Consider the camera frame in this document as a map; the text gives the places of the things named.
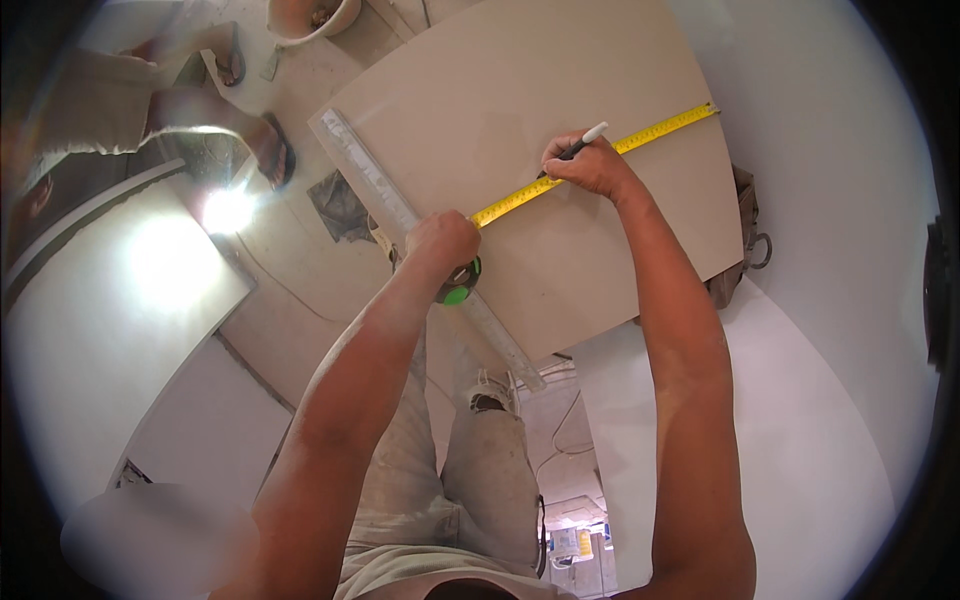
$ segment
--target leg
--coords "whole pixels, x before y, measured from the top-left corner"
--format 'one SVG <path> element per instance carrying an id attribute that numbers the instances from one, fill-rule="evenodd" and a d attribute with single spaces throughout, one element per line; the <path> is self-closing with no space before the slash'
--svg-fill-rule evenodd
<path id="1" fill-rule="evenodd" d="M 228 71 L 220 71 L 221 81 L 231 85 L 240 74 L 240 58 L 234 55 L 231 60 L 232 48 L 233 22 L 230 21 L 198 32 L 153 37 L 130 50 L 130 53 L 162 66 L 177 57 L 191 55 L 201 50 L 211 50 L 216 61 L 228 68 Z"/>
<path id="2" fill-rule="evenodd" d="M 414 352 L 393 420 L 380 438 L 364 479 L 347 542 L 348 557 L 388 543 L 453 544 L 458 509 L 444 498 L 430 416 L 423 396 L 425 330 Z M 349 576 L 349 561 L 344 574 Z"/>
<path id="3" fill-rule="evenodd" d="M 171 87 L 155 91 L 147 112 L 143 142 L 155 135 L 171 132 L 228 133 L 239 137 L 259 163 L 261 171 L 271 174 L 276 187 L 283 182 L 286 147 L 279 143 L 273 126 L 260 117 L 247 114 L 220 96 L 192 87 Z"/>
<path id="4" fill-rule="evenodd" d="M 442 475 L 446 497 L 462 504 L 469 514 L 461 519 L 457 545 L 498 560 L 535 566 L 540 491 L 527 458 L 523 421 L 504 397 L 505 386 L 495 382 L 476 386 L 480 364 L 469 350 L 458 346 L 457 416 Z"/>

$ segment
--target person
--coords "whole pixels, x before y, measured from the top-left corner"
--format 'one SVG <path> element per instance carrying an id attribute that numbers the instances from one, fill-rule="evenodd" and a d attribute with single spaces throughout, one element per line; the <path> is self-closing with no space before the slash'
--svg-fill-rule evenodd
<path id="1" fill-rule="evenodd" d="M 203 49 L 214 54 L 227 87 L 243 82 L 247 65 L 235 21 L 205 30 L 158 36 L 118 55 L 73 48 L 38 107 L 36 124 L 19 135 L 20 164 L 10 171 L 17 196 L 30 195 L 41 179 L 71 153 L 136 152 L 168 132 L 222 132 L 239 138 L 256 157 L 274 189 L 293 176 L 296 155 L 276 117 L 247 114 L 220 95 L 195 87 L 159 88 L 160 69 Z"/>
<path id="2" fill-rule="evenodd" d="M 570 161 L 556 159 L 585 131 L 553 139 L 543 169 L 615 206 L 656 388 L 653 575 L 616 597 L 750 598 L 756 557 L 741 508 L 723 328 L 650 192 L 610 143 L 601 137 Z M 502 381 L 460 369 L 465 392 L 436 474 L 415 349 L 441 283 L 479 245 L 473 224 L 452 210 L 409 232 L 396 273 L 307 388 L 253 506 L 257 558 L 211 600 L 572 598 L 534 571 L 537 482 Z"/>

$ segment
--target hand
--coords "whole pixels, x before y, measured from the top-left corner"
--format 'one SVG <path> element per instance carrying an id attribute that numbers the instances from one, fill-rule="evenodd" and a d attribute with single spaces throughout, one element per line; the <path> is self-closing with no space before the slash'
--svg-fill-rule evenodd
<path id="1" fill-rule="evenodd" d="M 587 144 L 571 160 L 557 158 L 580 141 L 586 132 L 564 133 L 550 140 L 540 160 L 543 171 L 552 180 L 570 181 L 588 192 L 606 196 L 616 205 L 631 186 L 639 184 L 642 187 L 643 183 L 605 137 L 600 136 Z"/>
<path id="2" fill-rule="evenodd" d="M 480 248 L 480 231 L 456 210 L 435 212 L 414 225 L 407 233 L 405 261 L 417 261 L 436 267 L 448 276 L 466 265 Z"/>

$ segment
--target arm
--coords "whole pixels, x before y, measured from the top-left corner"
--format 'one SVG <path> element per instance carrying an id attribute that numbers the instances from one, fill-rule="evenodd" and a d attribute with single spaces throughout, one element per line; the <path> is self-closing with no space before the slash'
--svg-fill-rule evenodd
<path id="1" fill-rule="evenodd" d="M 329 598 L 340 577 L 364 476 L 394 416 L 414 346 L 441 284 L 480 245 L 456 211 L 407 236 L 407 257 L 317 368 L 253 505 L 260 551 L 225 598 Z"/>
<path id="2" fill-rule="evenodd" d="M 616 206 L 634 257 L 657 402 L 654 574 L 645 588 L 619 596 L 753 597 L 756 557 L 740 501 L 723 327 L 650 192 L 606 139 L 570 161 L 553 158 L 582 134 L 554 139 L 543 169 Z"/>

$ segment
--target yellow tape measure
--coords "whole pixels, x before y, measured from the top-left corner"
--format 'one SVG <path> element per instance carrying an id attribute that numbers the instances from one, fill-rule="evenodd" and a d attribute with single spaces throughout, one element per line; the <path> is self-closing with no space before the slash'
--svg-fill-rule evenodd
<path id="1" fill-rule="evenodd" d="M 660 121 L 657 125 L 648 127 L 641 132 L 636 132 L 633 135 L 628 135 L 619 141 L 613 142 L 613 149 L 619 154 L 628 153 L 632 149 L 639 148 L 643 144 L 652 142 L 658 137 L 663 137 L 670 132 L 675 132 L 679 128 L 689 125 L 690 123 L 696 123 L 701 119 L 705 119 L 715 112 L 720 112 L 720 109 L 717 108 L 714 103 L 707 102 L 700 107 L 693 108 L 687 112 L 681 112 L 676 116 L 672 116 L 669 119 Z M 477 226 L 478 229 L 480 229 L 483 226 L 489 225 L 492 221 L 499 219 L 521 204 L 530 202 L 543 192 L 557 187 L 563 182 L 564 180 L 551 181 L 548 177 L 540 178 L 530 185 L 518 189 L 516 192 L 510 196 L 507 196 L 503 200 L 487 206 L 480 212 L 470 217 L 470 220 L 474 225 Z"/>

